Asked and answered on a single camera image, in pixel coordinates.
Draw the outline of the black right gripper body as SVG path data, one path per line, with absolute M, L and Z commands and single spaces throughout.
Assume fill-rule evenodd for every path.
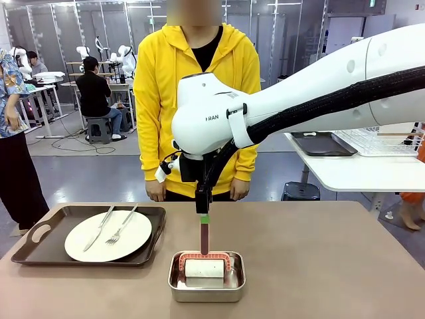
M 212 156 L 203 156 L 202 159 L 190 159 L 187 156 L 181 156 L 181 181 L 193 183 L 195 189 L 207 189 L 211 193 L 212 187 L 207 183 L 207 175 L 212 164 Z

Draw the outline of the yellow-hoodie person's left hand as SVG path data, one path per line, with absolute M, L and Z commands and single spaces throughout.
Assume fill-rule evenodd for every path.
M 230 198 L 233 201 L 238 201 L 245 198 L 250 190 L 250 182 L 233 179 L 230 187 Z

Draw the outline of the yellow-hoodie person's right hand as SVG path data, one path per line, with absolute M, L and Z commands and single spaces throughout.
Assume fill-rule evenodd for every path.
M 145 190 L 150 200 L 154 202 L 164 202 L 166 196 L 165 182 L 160 183 L 157 180 L 146 181 Z

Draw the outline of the floral-shirt person's hand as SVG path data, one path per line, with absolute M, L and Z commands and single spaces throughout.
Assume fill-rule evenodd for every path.
M 7 125 L 12 129 L 12 131 L 16 131 L 20 128 L 21 126 L 20 117 L 14 106 L 12 106 L 11 108 L 6 107 L 5 121 Z

